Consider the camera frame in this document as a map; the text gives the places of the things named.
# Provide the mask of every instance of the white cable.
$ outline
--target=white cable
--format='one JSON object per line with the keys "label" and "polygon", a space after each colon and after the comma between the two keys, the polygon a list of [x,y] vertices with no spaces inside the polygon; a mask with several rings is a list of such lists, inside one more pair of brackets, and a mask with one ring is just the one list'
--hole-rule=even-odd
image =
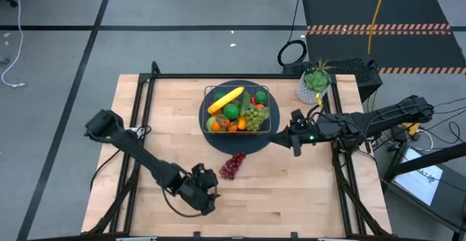
{"label": "white cable", "polygon": [[429,149],[418,149],[416,147],[413,147],[413,148],[418,150],[418,151],[432,151],[432,149],[434,148],[434,140],[433,140],[432,136],[430,135],[430,133],[428,131],[422,130],[422,129],[417,130],[417,132],[424,133],[429,137],[429,139],[430,139],[430,148]]}
{"label": "white cable", "polygon": [[7,74],[7,72],[16,64],[17,60],[20,58],[21,49],[23,48],[24,35],[23,35],[23,30],[21,30],[21,0],[17,0],[17,27],[18,29],[20,29],[20,35],[21,35],[20,47],[18,48],[15,60],[13,60],[12,64],[8,66],[8,68],[1,75],[1,80],[3,81],[3,83],[13,88],[26,86],[26,83],[10,84],[9,82],[5,81],[5,74]]}

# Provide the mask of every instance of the black cable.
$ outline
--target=black cable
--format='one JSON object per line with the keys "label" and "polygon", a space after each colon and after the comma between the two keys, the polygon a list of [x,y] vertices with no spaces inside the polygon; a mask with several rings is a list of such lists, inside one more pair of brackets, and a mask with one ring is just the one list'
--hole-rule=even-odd
{"label": "black cable", "polygon": [[462,110],[462,109],[466,109],[466,107],[460,107],[460,108],[457,108],[457,109],[454,109],[454,110],[451,110],[451,111],[446,111],[446,112],[438,112],[436,114],[451,114],[453,112],[456,112],[456,111]]}
{"label": "black cable", "polygon": [[[426,106],[425,104],[415,104],[415,105],[412,105],[412,106],[409,106],[409,107],[416,107],[416,106]],[[394,110],[391,110],[391,111],[387,111],[387,112],[384,112],[384,114],[389,114],[389,113],[392,113],[392,112],[396,112],[396,111],[399,111],[399,109],[394,109]],[[403,113],[402,116],[406,116],[406,115],[410,115],[410,114],[415,114],[417,111],[412,111],[412,112],[406,112],[406,113]],[[381,114],[375,116],[374,118],[371,119],[371,121],[366,125],[366,128],[364,129],[364,135],[367,134],[368,130],[369,130],[369,127],[372,125],[372,122],[374,124],[378,124],[379,122],[386,122],[387,120],[390,120],[390,119],[397,119],[399,118],[399,116],[394,116],[392,118],[385,118],[381,121],[378,121],[378,122],[374,122],[375,119],[377,118],[383,118],[383,116]]]}
{"label": "black cable", "polygon": [[293,31],[294,31],[294,23],[296,21],[296,13],[298,12],[298,5],[299,5],[299,0],[296,0],[296,6],[294,8],[294,15],[293,15],[293,24],[291,25],[290,38],[288,38],[288,41],[282,47],[282,49],[280,49],[280,51],[278,52],[278,55],[277,55],[278,64],[283,66],[283,67],[285,67],[285,64],[282,62],[282,54],[285,51],[285,49],[288,48],[290,45],[299,44],[299,45],[301,45],[301,48],[303,49],[303,52],[301,53],[301,56],[297,60],[295,60],[293,63],[302,62],[306,58],[306,55],[307,55],[307,47],[306,47],[305,42],[303,42],[302,40],[293,40],[293,41],[291,41],[291,37],[292,37]]}
{"label": "black cable", "polygon": [[[160,179],[160,186],[163,186],[163,177],[162,177],[162,174],[159,173],[159,179]],[[163,194],[163,199],[165,199],[165,202],[167,203],[168,207],[173,211],[175,212],[177,215],[179,216],[183,216],[184,218],[196,218],[196,217],[199,217],[199,216],[202,216],[202,213],[197,213],[197,214],[194,214],[194,215],[187,215],[187,214],[184,214],[180,211],[178,211],[175,207],[173,207],[173,205],[170,203],[170,200],[168,200],[167,198],[167,194],[165,193],[165,190],[164,188],[160,188],[162,190],[162,194]]]}
{"label": "black cable", "polygon": [[424,129],[424,130],[429,131],[429,130],[433,129],[434,127],[437,127],[438,125],[441,125],[441,124],[443,124],[444,122],[450,120],[451,118],[456,117],[456,116],[459,116],[460,114],[462,114],[462,113],[464,113],[464,112],[466,112],[466,110],[461,111],[461,112],[459,112],[458,114],[452,115],[452,116],[450,116],[449,118],[443,120],[442,122],[439,122],[439,123],[437,123],[436,125],[434,125],[434,126],[432,126],[432,127],[430,127],[430,128]]}
{"label": "black cable", "polygon": [[447,105],[447,104],[450,104],[450,103],[456,103],[458,101],[461,101],[461,100],[466,100],[466,98],[460,98],[460,99],[456,99],[456,100],[453,100],[453,101],[450,101],[450,102],[446,102],[446,103],[439,103],[438,105],[434,106],[434,107],[437,107],[437,106],[444,106],[444,105]]}
{"label": "black cable", "polygon": [[[456,125],[457,127],[457,132],[453,131],[453,128],[451,128],[451,125]],[[464,141],[460,138],[460,135],[461,135],[461,130],[459,128],[459,125],[456,123],[456,122],[449,122],[449,128],[450,128],[450,132],[457,138],[455,141],[453,142],[448,142],[442,138],[440,138],[438,135],[436,135],[435,133],[433,133],[432,131],[429,131],[429,133],[433,136],[435,136],[438,140],[444,142],[444,143],[449,143],[449,144],[454,144],[454,143],[457,143],[458,141],[461,141],[464,143]]]}
{"label": "black cable", "polygon": [[392,140],[395,136],[400,135],[401,133],[404,133],[406,130],[409,130],[409,128],[413,127],[414,125],[415,125],[415,124],[412,124],[412,125],[408,126],[405,130],[400,131],[400,132],[398,132],[398,133],[392,135],[391,137],[389,137],[389,138],[388,138],[387,140],[385,140],[385,141],[382,141],[382,142],[381,142],[376,148],[374,148],[374,150],[372,150],[372,151],[375,152],[377,149],[381,148],[386,142]]}
{"label": "black cable", "polygon": [[[139,127],[137,130],[136,130],[136,133],[142,129],[143,127]],[[138,139],[141,139],[142,137],[148,135],[151,131],[152,131],[152,127],[150,126],[146,126],[146,130],[144,131],[144,133],[138,137]],[[97,170],[95,171],[94,175],[92,176],[92,179],[90,180],[90,190],[92,191],[92,185],[94,184],[94,180],[95,178],[97,177],[98,173],[102,170],[103,167],[105,167],[121,150],[117,150],[116,152],[114,152],[114,154],[111,155],[111,157],[109,157],[102,165],[99,166],[99,168],[97,168]]]}
{"label": "black cable", "polygon": [[370,102],[371,102],[371,97],[369,96],[369,97],[367,98],[367,106],[366,106],[367,112],[372,111],[372,110],[369,108],[369,103],[370,103]]}
{"label": "black cable", "polygon": [[311,113],[314,112],[317,108],[319,108],[319,105],[315,105],[314,107],[312,107],[310,110],[308,110],[307,114],[306,114],[306,120],[308,122],[311,122],[312,125],[315,125],[315,121],[313,119],[314,115],[311,116]]}
{"label": "black cable", "polygon": [[92,185],[94,184],[94,180],[95,178],[97,177],[97,174],[102,170],[102,168],[107,165],[118,153],[120,152],[120,150],[117,150],[116,152],[114,152],[114,154],[111,155],[111,157],[109,157],[102,165],[100,165],[99,168],[97,168],[97,170],[95,171],[94,175],[92,176],[92,179],[90,180],[90,190],[92,190]]}
{"label": "black cable", "polygon": [[[328,116],[326,116],[325,114],[322,114],[321,112],[315,112],[315,113],[313,113],[313,114],[311,115],[310,118],[313,119],[314,115],[316,115],[316,114],[322,116],[323,118],[327,119],[328,121],[331,121],[331,122],[335,122],[335,121],[336,121],[336,120],[332,120],[332,119],[328,118]],[[360,129],[357,125],[354,125],[353,123],[348,122],[348,121],[346,121],[346,123],[349,124],[349,125],[352,125],[354,128],[356,128],[356,130],[361,134],[361,136],[363,136],[364,143],[367,143],[367,144],[368,144],[368,139],[367,139],[367,137],[363,134],[363,131],[361,131],[361,129]],[[364,152],[364,151],[362,151],[362,150],[360,150],[360,149],[358,149],[358,151],[361,152],[361,153],[363,153],[363,154],[365,154],[365,155],[367,155],[368,157],[372,158],[372,159],[375,161],[375,163],[377,163],[377,160],[375,159],[375,157],[373,157],[373,156],[372,156],[371,154],[369,154],[368,152]]]}
{"label": "black cable", "polygon": [[377,91],[374,93],[374,98],[372,98],[372,107],[371,107],[371,111],[374,110],[374,105],[376,104],[376,96],[377,96]]}
{"label": "black cable", "polygon": [[291,41],[291,36],[293,35],[294,23],[296,21],[296,13],[298,12],[298,5],[299,5],[299,0],[296,0],[296,6],[294,7],[293,23],[291,24],[291,32],[290,32],[290,38],[288,38],[288,42]]}
{"label": "black cable", "polygon": [[[382,178],[379,178],[379,179],[380,179],[380,181],[381,181],[382,183],[385,183],[388,187],[392,187],[391,184],[388,183],[388,182],[386,182],[384,179],[382,179]],[[412,195],[409,195],[409,198],[411,198],[412,200],[414,200],[414,199],[418,200],[416,197],[414,197],[414,196],[412,196]],[[451,222],[451,221],[447,220],[446,218],[440,216],[440,215],[437,214],[436,212],[434,212],[434,211],[432,211],[432,210],[431,210],[430,212],[431,212],[434,216],[436,216],[437,218],[440,218],[442,221],[445,221],[445,222],[451,224],[452,226],[456,226],[456,224],[454,224],[453,222]]]}
{"label": "black cable", "polygon": [[416,170],[416,172],[418,172],[420,175],[424,176],[424,177],[427,178],[427,179],[436,180],[436,181],[442,182],[442,183],[444,183],[444,184],[447,184],[447,185],[453,187],[454,189],[457,189],[457,190],[460,190],[460,191],[466,193],[466,190],[461,189],[461,188],[459,188],[458,186],[454,186],[454,185],[452,185],[451,183],[445,182],[445,181],[443,181],[443,180],[441,180],[441,179],[438,179],[438,178],[435,178],[435,177],[433,177],[433,176],[424,175],[424,174],[421,173],[419,170]]}

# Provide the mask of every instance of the red grapes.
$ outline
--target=red grapes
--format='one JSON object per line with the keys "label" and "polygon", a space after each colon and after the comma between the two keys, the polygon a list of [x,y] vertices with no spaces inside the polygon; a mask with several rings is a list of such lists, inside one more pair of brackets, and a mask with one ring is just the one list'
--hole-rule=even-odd
{"label": "red grapes", "polygon": [[234,180],[234,175],[236,175],[236,172],[240,169],[240,165],[244,158],[246,158],[246,154],[244,152],[234,154],[233,157],[226,161],[225,165],[221,167],[219,171],[221,177],[223,179]]}

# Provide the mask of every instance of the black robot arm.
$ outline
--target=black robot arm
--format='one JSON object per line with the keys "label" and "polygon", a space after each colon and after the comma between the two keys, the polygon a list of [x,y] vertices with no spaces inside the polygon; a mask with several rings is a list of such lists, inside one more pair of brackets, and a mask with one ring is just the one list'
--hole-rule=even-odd
{"label": "black robot arm", "polygon": [[216,188],[218,181],[212,170],[198,164],[186,172],[177,164],[170,164],[154,157],[138,142],[136,133],[123,128],[122,118],[110,110],[101,110],[86,124],[86,136],[101,143],[111,143],[119,150],[146,167],[157,184],[173,196],[179,194],[192,208],[202,215],[215,210],[216,193],[208,194]]}
{"label": "black robot arm", "polygon": [[321,114],[313,113],[305,118],[300,110],[291,113],[290,127],[269,136],[273,143],[293,147],[295,156],[301,155],[301,145],[338,140],[344,150],[360,146],[367,137],[390,129],[404,122],[429,122],[434,107],[424,98],[412,95],[401,102],[366,114]]}

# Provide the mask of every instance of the black mat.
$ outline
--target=black mat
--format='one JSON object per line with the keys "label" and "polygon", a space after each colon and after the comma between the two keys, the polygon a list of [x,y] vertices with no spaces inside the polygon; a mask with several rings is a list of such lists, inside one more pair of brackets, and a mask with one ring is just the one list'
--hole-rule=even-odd
{"label": "black mat", "polygon": [[[371,24],[378,0],[303,0],[307,25]],[[445,23],[437,0],[382,0],[377,24]]]}
{"label": "black mat", "polygon": [[[364,58],[368,35],[310,34],[309,61]],[[465,59],[453,35],[374,35],[371,58],[380,68],[464,68]]]}
{"label": "black mat", "polygon": [[[249,82],[245,80],[234,80],[229,82],[224,82],[220,85],[234,85],[234,86],[243,86],[243,85],[260,85],[254,82]],[[271,121],[271,129],[268,133],[263,135],[214,135],[210,133],[204,134],[205,140],[214,147],[215,149],[222,151],[226,154],[236,154],[237,152],[243,151],[245,154],[252,154],[267,146],[270,142],[267,140],[267,135],[273,135],[277,133],[278,125],[280,123],[280,112],[278,110],[277,102],[275,101],[272,94],[269,93],[270,99],[270,121]],[[202,123],[202,115],[203,113],[202,104],[199,110],[199,124],[203,125]]]}

